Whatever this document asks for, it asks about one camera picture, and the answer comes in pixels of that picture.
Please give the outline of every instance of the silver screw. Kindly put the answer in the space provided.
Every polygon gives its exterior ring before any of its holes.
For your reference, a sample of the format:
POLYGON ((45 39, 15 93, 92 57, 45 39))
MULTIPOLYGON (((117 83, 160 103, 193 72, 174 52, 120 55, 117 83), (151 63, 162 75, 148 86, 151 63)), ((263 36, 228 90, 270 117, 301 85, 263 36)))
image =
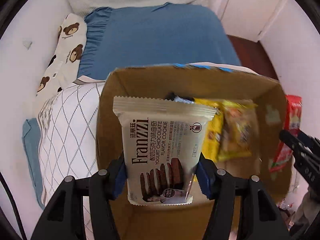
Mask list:
POLYGON ((225 175, 226 174, 226 171, 224 169, 218 169, 217 170, 217 173, 221 176, 225 175))
POLYGON ((108 173, 108 171, 105 170, 105 169, 98 171, 98 174, 99 174, 100 176, 104 176, 104 175, 106 175, 107 173, 108 173))
POLYGON ((70 182, 70 181, 72 181, 73 180, 73 177, 72 176, 66 176, 65 178, 64 178, 64 181, 65 182, 70 182))
POLYGON ((255 182, 258 182, 258 181, 260 180, 257 175, 251 176, 251 179, 252 179, 253 181, 255 181, 255 182))

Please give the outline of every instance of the franzzi cookie package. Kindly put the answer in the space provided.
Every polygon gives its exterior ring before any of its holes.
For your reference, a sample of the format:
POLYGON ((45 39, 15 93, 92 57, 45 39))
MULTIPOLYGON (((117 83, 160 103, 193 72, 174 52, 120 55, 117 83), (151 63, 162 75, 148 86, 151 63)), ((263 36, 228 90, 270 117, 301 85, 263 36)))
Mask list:
POLYGON ((191 203, 207 122, 216 108, 162 99, 114 97, 122 126, 131 204, 191 203))

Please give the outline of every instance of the wooden floor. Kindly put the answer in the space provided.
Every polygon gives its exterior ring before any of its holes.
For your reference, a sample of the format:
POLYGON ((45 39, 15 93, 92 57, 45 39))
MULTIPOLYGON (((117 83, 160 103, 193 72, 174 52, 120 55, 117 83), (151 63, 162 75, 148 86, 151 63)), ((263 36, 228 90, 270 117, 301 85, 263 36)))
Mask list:
POLYGON ((235 48, 242 66, 252 69, 258 74, 278 79, 275 69, 260 42, 248 41, 228 36, 235 48))

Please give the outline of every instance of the blue bed sheet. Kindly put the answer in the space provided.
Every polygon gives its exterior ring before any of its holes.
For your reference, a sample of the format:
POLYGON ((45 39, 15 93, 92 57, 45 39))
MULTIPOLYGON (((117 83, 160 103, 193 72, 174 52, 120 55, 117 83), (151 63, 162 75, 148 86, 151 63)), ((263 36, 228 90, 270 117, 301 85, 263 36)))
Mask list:
POLYGON ((99 8, 86 16, 78 77, 106 79, 115 68, 212 62, 240 65, 217 16, 200 5, 99 8))

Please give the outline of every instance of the bear print pillow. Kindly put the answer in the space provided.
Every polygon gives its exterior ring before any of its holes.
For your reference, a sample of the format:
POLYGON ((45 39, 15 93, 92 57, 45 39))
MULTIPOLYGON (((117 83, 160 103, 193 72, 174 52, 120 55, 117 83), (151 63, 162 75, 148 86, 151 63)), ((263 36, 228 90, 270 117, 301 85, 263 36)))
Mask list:
POLYGON ((79 63, 86 44, 87 24, 83 18, 70 13, 59 26, 58 45, 45 71, 36 94, 34 115, 44 103, 77 79, 79 63))

